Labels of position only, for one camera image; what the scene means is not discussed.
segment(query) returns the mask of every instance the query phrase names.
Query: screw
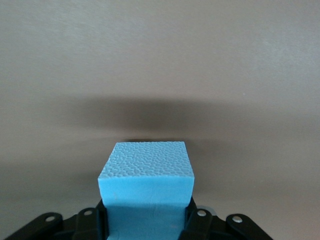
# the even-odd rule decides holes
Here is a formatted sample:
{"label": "screw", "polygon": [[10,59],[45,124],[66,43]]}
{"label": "screw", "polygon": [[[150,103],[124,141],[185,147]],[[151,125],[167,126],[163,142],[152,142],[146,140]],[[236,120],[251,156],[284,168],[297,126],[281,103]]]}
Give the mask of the screw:
{"label": "screw", "polygon": [[242,218],[239,216],[233,216],[232,220],[238,224],[242,223]]}
{"label": "screw", "polygon": [[206,213],[204,210],[199,210],[199,211],[197,212],[197,214],[198,214],[200,217],[204,217],[204,216],[207,215],[207,213]]}

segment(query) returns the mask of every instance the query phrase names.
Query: textured top surface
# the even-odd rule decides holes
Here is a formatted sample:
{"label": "textured top surface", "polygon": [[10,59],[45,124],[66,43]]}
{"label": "textured top surface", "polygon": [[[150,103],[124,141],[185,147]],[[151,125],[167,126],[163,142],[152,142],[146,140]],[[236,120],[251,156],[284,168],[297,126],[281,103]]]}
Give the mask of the textured top surface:
{"label": "textured top surface", "polygon": [[99,178],[194,177],[183,141],[119,142]]}

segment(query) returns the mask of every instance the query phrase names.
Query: gray background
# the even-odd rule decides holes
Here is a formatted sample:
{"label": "gray background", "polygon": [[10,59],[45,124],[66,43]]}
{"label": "gray background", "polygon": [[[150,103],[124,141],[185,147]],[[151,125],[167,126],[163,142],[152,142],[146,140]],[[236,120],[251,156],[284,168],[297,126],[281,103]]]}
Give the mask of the gray background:
{"label": "gray background", "polygon": [[186,142],[198,205],[320,237],[320,2],[0,2],[0,239],[100,200],[116,142]]}

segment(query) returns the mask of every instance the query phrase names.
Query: sponge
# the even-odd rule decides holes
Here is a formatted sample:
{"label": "sponge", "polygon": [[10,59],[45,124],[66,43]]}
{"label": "sponge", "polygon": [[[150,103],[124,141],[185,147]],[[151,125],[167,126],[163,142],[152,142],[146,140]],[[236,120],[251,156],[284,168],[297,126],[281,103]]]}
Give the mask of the sponge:
{"label": "sponge", "polygon": [[108,240],[177,240],[194,180],[182,141],[117,143],[98,177]]}

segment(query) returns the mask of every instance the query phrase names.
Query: foam block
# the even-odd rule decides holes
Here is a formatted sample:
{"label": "foam block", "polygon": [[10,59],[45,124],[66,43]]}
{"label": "foam block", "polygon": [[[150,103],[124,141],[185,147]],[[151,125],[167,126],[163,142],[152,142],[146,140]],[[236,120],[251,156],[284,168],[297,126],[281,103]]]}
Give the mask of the foam block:
{"label": "foam block", "polygon": [[178,239],[194,180],[184,142],[117,143],[98,177],[108,240]]}

